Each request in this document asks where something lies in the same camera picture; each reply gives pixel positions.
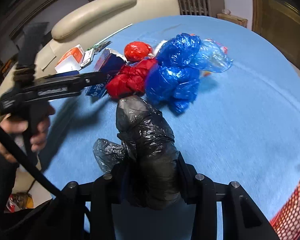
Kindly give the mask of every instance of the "blue plastic bag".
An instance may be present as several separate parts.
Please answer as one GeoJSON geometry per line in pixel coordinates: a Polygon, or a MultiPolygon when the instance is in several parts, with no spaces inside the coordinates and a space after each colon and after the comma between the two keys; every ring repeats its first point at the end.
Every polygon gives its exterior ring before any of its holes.
{"type": "Polygon", "coordinates": [[[195,101],[200,70],[221,73],[231,67],[225,47],[199,36],[182,33],[167,41],[157,54],[158,66],[145,81],[145,92],[154,105],[167,101],[176,113],[195,101]]]}
{"type": "Polygon", "coordinates": [[[212,40],[202,40],[199,52],[188,66],[210,72],[224,72],[232,65],[232,60],[228,58],[225,49],[221,44],[212,40]]]}

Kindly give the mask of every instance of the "leather sofa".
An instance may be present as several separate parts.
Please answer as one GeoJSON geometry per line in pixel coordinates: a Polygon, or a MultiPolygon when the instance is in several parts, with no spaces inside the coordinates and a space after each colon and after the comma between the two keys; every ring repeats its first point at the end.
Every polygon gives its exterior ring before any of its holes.
{"type": "MultiPolygon", "coordinates": [[[[87,3],[54,25],[53,39],[37,54],[35,76],[55,74],[57,62],[77,44],[86,50],[131,23],[179,14],[178,0],[95,0],[87,3]]],[[[13,86],[14,68],[2,82],[0,96],[13,86]]]]}

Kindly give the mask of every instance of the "human hand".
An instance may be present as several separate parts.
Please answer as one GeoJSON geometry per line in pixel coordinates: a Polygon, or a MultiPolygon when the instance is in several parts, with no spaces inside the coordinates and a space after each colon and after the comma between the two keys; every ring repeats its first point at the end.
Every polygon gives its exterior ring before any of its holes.
{"type": "MultiPolygon", "coordinates": [[[[52,106],[48,108],[48,116],[55,114],[55,110],[52,106]]],[[[37,152],[42,150],[46,145],[46,138],[48,134],[48,128],[50,127],[50,120],[49,117],[46,116],[43,121],[41,121],[37,125],[38,133],[33,135],[30,139],[32,145],[32,151],[37,152]]],[[[8,133],[8,134],[21,134],[24,132],[28,127],[28,121],[24,121],[22,119],[13,117],[11,115],[7,115],[2,122],[0,122],[0,127],[8,133]]],[[[11,155],[5,147],[0,143],[0,154],[4,156],[4,158],[10,162],[15,163],[17,162],[13,155],[11,155]]]]}

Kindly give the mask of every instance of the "blue tablecloth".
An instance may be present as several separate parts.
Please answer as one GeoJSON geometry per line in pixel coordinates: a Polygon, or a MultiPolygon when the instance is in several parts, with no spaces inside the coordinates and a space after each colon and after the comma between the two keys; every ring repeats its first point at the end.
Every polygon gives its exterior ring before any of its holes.
{"type": "MultiPolygon", "coordinates": [[[[187,163],[213,181],[237,180],[271,219],[300,179],[300,79],[286,58],[259,35],[230,22],[204,16],[173,16],[135,24],[110,40],[123,53],[131,41],[156,46],[175,35],[195,33],[228,47],[233,67],[201,81],[197,100],[182,115],[160,110],[187,163]]],[[[93,63],[84,69],[92,70],[93,63]]],[[[117,103],[84,94],[52,102],[57,113],[40,158],[47,178],[67,182],[102,175],[92,148],[98,138],[116,137],[117,103]]],[[[118,239],[190,239],[194,206],[180,201],[164,211],[113,205],[118,239]]],[[[219,211],[218,239],[222,238],[219,211]]]]}

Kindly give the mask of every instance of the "black device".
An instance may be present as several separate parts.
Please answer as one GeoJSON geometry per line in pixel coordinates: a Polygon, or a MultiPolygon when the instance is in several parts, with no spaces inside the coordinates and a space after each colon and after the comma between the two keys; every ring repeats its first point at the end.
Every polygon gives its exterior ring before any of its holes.
{"type": "Polygon", "coordinates": [[[48,101],[78,96],[86,86],[102,84],[109,75],[102,72],[67,75],[50,75],[34,80],[35,57],[47,23],[35,23],[27,27],[24,44],[18,54],[14,72],[14,87],[0,97],[0,114],[12,114],[29,122],[23,133],[24,146],[29,160],[36,165],[37,157],[31,150],[30,138],[37,133],[37,124],[47,115],[48,101]]]}
{"type": "MultiPolygon", "coordinates": [[[[102,73],[88,73],[34,80],[36,39],[42,36],[45,26],[39,24],[28,30],[14,76],[15,86],[0,98],[1,114],[11,113],[29,120],[29,128],[23,134],[24,143],[28,140],[27,156],[1,127],[0,142],[35,180],[56,197],[40,214],[27,239],[83,239],[86,214],[90,221],[91,240],[115,240],[111,207],[123,201],[123,192],[129,184],[131,161],[127,156],[114,166],[111,173],[82,185],[71,181],[62,191],[35,167],[33,161],[29,139],[35,133],[33,127],[46,111],[47,101],[77,96],[83,87],[102,83],[108,78],[102,73]],[[88,201],[91,202],[91,211],[85,206],[88,201]]],[[[239,182],[232,181],[229,185],[213,182],[197,173],[194,166],[185,163],[181,153],[177,170],[181,197],[187,204],[196,204],[191,240],[216,240],[218,201],[222,203],[224,240],[279,239],[239,182]]],[[[1,230],[0,238],[4,239],[1,230]]]]}

